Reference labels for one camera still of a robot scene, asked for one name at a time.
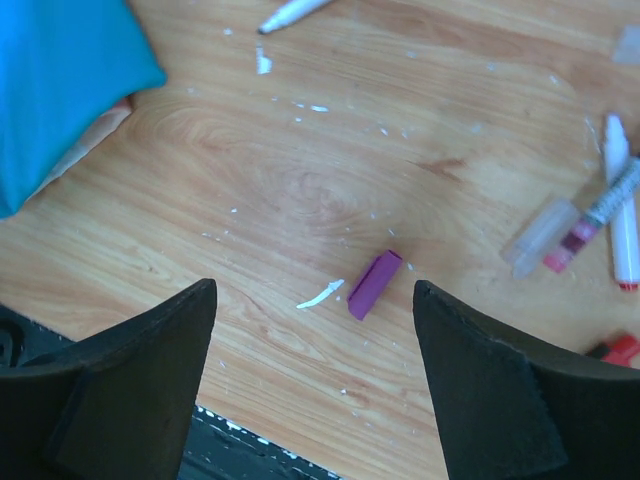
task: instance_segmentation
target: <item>wooden floor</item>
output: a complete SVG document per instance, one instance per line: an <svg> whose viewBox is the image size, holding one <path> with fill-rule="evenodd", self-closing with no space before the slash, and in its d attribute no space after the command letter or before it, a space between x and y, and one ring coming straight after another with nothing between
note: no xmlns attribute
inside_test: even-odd
<svg viewBox="0 0 640 480"><path fill-rule="evenodd" d="M212 277L199 403L362 480L446 478L416 280L577 351L640 334L607 235L561 276L499 256L601 188L603 114L639 145L640 69L610 61L637 0L337 0L268 37L276 1L131 3L169 83L0 226L0 302L80 339ZM408 263L360 323L345 298L387 248Z"/></svg>

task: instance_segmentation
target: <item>marker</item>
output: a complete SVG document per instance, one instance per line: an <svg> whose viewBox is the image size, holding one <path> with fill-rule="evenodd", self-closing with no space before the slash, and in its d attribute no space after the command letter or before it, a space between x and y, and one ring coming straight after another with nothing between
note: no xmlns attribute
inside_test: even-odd
<svg viewBox="0 0 640 480"><path fill-rule="evenodd" d="M267 33L288 27L332 1L333 0L290 0L289 3L280 7L269 20L260 26L258 33L266 35Z"/></svg>
<svg viewBox="0 0 640 480"><path fill-rule="evenodd" d="M624 172L582 214L560 245L544 257L543 263L556 273L567 268L578 252L618 213L624 201L633 196L638 185L640 185L640 158L632 157Z"/></svg>
<svg viewBox="0 0 640 480"><path fill-rule="evenodd" d="M620 118L607 117L604 161L607 183L611 185L627 166L629 142ZM638 250L638 227L636 204L633 196L627 198L611 220L611 247L613 250L613 272L620 288L626 292L638 290L640 283L640 254Z"/></svg>

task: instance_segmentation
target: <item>teal cushion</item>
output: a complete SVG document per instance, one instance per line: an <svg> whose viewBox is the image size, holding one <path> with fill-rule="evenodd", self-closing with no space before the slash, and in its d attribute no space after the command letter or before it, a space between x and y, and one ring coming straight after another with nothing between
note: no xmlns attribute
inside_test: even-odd
<svg viewBox="0 0 640 480"><path fill-rule="evenodd" d="M166 75L124 1L0 1L0 218L118 100Z"/></svg>

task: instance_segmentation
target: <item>purple eraser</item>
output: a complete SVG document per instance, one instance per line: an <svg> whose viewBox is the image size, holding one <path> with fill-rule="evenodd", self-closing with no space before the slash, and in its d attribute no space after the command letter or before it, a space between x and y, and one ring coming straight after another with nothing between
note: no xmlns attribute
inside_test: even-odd
<svg viewBox="0 0 640 480"><path fill-rule="evenodd" d="M367 268L347 297L349 312L363 320L402 265L402 257L387 250Z"/></svg>

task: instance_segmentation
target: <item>black object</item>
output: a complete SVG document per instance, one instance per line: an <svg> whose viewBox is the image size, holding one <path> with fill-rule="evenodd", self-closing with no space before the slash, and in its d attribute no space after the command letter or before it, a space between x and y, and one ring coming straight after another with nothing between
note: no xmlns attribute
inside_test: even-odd
<svg viewBox="0 0 640 480"><path fill-rule="evenodd" d="M3 367L19 367L36 357L42 357L44 354L56 352L73 344L73 341L0 305L0 377L3 374ZM170 388L171 385L165 382L163 391ZM0 380L0 394L3 391ZM337 478L337 476L332 476L331 472L282 449L274 443L267 442L244 428L238 430L238 427L228 423L227 419L210 410L191 404L184 411L189 412L191 419L189 433L181 454L182 461L178 480ZM12 413L5 411L4 415L11 417ZM100 419L102 415L101 411L96 410L92 416ZM22 428L40 429L41 427L35 422L29 422L23 424ZM136 423L134 422L130 428L135 429ZM4 443L0 445L12 441L3 436L2 432L0 432L0 439L4 439ZM2 459L6 462L9 453L0 449L0 465L5 464ZM128 452L123 453L118 449L111 449L110 454L128 455ZM15 471L0 472L2 480L32 480L32 478L46 477L29 478L23 477ZM59 474L53 478L74 478L74 476ZM127 474L118 480L122 478L133 477Z"/></svg>
<svg viewBox="0 0 640 480"><path fill-rule="evenodd" d="M216 301L215 282L202 280L147 313L35 358L38 340L5 318L0 477L174 480Z"/></svg>
<svg viewBox="0 0 640 480"><path fill-rule="evenodd" d="M640 478L640 372L543 342L426 281L414 318L451 480Z"/></svg>

